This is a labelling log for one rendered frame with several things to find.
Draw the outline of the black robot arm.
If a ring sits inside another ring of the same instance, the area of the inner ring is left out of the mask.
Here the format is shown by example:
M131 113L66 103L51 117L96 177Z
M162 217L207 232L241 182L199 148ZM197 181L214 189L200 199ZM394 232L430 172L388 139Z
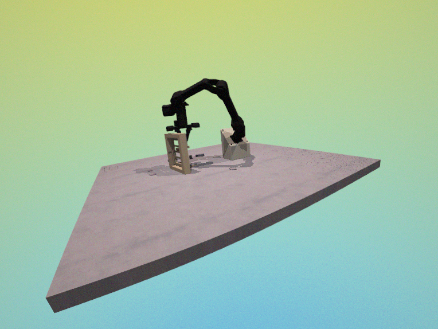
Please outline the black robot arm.
M216 87L214 87L215 85ZM207 90L213 94L216 94L219 99L221 99L232 120L231 127L234 130L233 135L231 135L231 139L235 143L242 142L242 138L245 137L245 125L242 118L238 115L236 108L233 104L233 101L229 94L228 83L224 80L217 79L202 79L201 81L195 83L189 88L184 90L176 91L173 93L171 98L171 104L162 105L162 112L164 116L174 116L175 113L177 115L185 115L186 114L186 105L189 105L185 102L185 100L193 96L194 94L201 92L203 90Z

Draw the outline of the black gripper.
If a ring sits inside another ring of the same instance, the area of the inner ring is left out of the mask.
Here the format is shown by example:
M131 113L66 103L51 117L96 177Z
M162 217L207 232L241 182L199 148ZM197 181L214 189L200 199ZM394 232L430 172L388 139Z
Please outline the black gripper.
M167 126L166 130L167 131L175 130L174 132L177 132L178 134L181 134L180 129L187 128L186 129L186 135L187 135L186 139L187 139L187 141L188 141L189 133L192 130L192 128L200 128L200 124L199 123L192 123L192 124L188 125L186 114L185 115L177 115L176 118L177 118L177 125L178 126Z

